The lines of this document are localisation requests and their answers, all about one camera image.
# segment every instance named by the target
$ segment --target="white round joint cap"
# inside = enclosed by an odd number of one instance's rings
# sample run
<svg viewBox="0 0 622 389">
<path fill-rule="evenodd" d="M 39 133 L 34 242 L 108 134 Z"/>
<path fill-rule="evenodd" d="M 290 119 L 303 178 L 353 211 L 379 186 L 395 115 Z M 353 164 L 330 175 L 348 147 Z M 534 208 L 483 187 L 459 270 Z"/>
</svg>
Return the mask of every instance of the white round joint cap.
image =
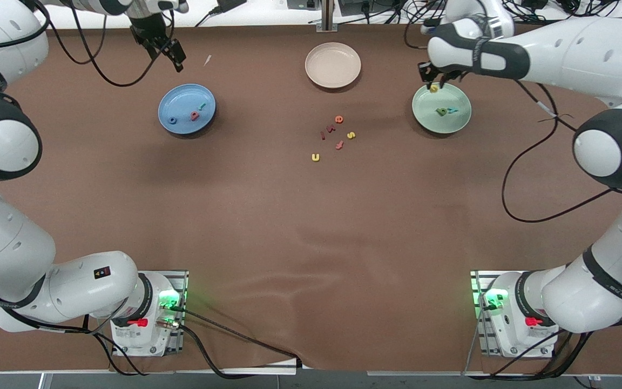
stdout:
<svg viewBox="0 0 622 389">
<path fill-rule="evenodd" d="M 614 174 L 622 158 L 616 140 L 599 130 L 587 130 L 578 135 L 573 152 L 578 165 L 595 177 Z"/>
<path fill-rule="evenodd" d="M 31 128 L 16 120 L 0 120 L 0 170 L 19 172 L 35 162 L 39 153 Z"/>
</svg>

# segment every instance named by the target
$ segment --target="blue plate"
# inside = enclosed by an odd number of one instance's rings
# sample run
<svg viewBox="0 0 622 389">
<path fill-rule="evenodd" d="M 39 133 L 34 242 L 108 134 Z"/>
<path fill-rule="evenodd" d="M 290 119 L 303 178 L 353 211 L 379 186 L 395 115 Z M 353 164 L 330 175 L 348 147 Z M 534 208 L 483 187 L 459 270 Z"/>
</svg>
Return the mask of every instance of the blue plate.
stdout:
<svg viewBox="0 0 622 389">
<path fill-rule="evenodd" d="M 191 120 L 191 113 L 197 112 L 197 120 Z M 183 84 L 163 97 L 158 107 L 160 124 L 170 132 L 190 135 L 204 128 L 215 116 L 215 96 L 205 86 Z"/>
</svg>

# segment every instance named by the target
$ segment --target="black square sticker with red marking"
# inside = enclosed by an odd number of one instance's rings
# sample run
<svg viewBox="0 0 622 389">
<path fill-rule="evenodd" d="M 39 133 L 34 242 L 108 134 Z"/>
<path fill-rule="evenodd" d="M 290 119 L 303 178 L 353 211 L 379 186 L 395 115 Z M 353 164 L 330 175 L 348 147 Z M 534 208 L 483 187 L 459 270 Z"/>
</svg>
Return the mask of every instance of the black square sticker with red marking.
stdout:
<svg viewBox="0 0 622 389">
<path fill-rule="evenodd" d="M 109 271 L 109 266 L 104 266 L 104 268 L 93 270 L 94 276 L 96 276 L 96 280 L 98 278 L 103 278 L 109 276 L 111 273 Z"/>
</svg>

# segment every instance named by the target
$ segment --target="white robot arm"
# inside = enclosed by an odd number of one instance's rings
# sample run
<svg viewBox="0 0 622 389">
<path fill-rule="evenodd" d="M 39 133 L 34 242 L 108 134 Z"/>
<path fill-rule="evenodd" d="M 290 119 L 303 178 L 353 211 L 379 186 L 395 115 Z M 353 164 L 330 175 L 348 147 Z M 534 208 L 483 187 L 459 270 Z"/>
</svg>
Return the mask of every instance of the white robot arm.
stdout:
<svg viewBox="0 0 622 389">
<path fill-rule="evenodd" d="M 150 38 L 143 35 L 146 41 L 165 35 L 164 9 L 185 9 L 184 0 L 73 1 L 78 9 L 111 15 L 133 13 L 134 27 L 149 20 L 141 25 L 145 30 L 133 29 L 135 36 L 150 30 Z M 69 4 L 66 0 L 47 3 Z M 40 2 L 35 5 L 44 9 Z M 160 20 L 157 24 L 155 15 Z M 30 73 L 47 57 L 44 33 L 17 42 L 38 30 L 40 24 L 24 2 L 0 1 L 0 180 L 27 174 L 42 155 L 42 142 L 32 121 L 14 98 L 3 93 L 10 82 Z M 151 42 L 144 46 L 148 49 Z M 129 355 L 161 355 L 165 351 L 174 314 L 164 308 L 177 304 L 180 296 L 164 276 L 152 271 L 139 273 L 132 259 L 120 251 L 90 254 L 63 264 L 54 264 L 54 259 L 52 237 L 0 196 L 2 329 L 53 330 L 54 323 L 89 314 L 112 319 L 114 341 Z"/>
<path fill-rule="evenodd" d="M 423 81 L 443 74 L 443 83 L 471 72 L 597 97 L 611 109 L 580 126 L 573 155 L 590 177 L 622 192 L 622 19 L 573 18 L 511 36 L 512 19 L 496 3 L 448 1 L 446 17 L 429 42 L 430 63 L 420 64 Z M 622 324 L 622 214 L 572 263 L 504 273 L 485 301 L 506 357 L 558 327 L 583 333 Z M 545 356 L 555 341 L 550 338 L 526 356 Z"/>
</svg>

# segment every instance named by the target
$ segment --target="brown table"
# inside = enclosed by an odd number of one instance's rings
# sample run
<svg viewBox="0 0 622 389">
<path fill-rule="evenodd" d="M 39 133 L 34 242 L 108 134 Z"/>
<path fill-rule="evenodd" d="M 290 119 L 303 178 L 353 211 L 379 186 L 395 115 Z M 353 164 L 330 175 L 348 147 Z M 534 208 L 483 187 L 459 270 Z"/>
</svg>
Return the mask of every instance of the brown table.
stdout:
<svg viewBox="0 0 622 389">
<path fill-rule="evenodd" d="M 422 86 L 416 64 L 427 57 L 404 46 L 402 29 L 178 30 L 184 71 L 161 59 L 128 89 L 50 42 L 44 66 L 10 88 L 40 130 L 44 156 L 0 191 L 54 236 L 57 261 L 122 250 L 139 269 L 188 269 L 191 308 L 310 367 L 459 372 L 475 324 L 469 271 L 567 263 L 605 231 L 622 197 L 544 224 L 509 219 L 499 199 L 504 170 L 551 121 L 537 122 L 547 115 L 512 81 L 467 76 L 458 86 L 474 107 L 471 123 L 429 135 L 410 111 Z M 308 51 L 330 41 L 350 44 L 363 66 L 338 93 L 316 88 L 303 68 Z M 77 37 L 67 42 L 82 52 Z M 146 55 L 126 31 L 110 32 L 99 62 L 125 82 Z M 161 128 L 156 111 L 166 91 L 190 82 L 213 91 L 218 113 L 206 133 L 183 140 Z M 552 91 L 576 125 L 603 109 Z M 321 141 L 338 114 L 345 123 Z M 601 190 L 573 162 L 571 137 L 561 128 L 521 160 L 509 183 L 513 212 L 542 217 Z M 282 359 L 194 327 L 222 367 Z M 475 353 L 470 370 L 501 362 Z M 183 354 L 141 366 L 205 364 L 187 342 Z M 106 367 L 92 338 L 0 330 L 0 370 Z M 571 371 L 622 374 L 622 327 L 598 332 Z"/>
</svg>

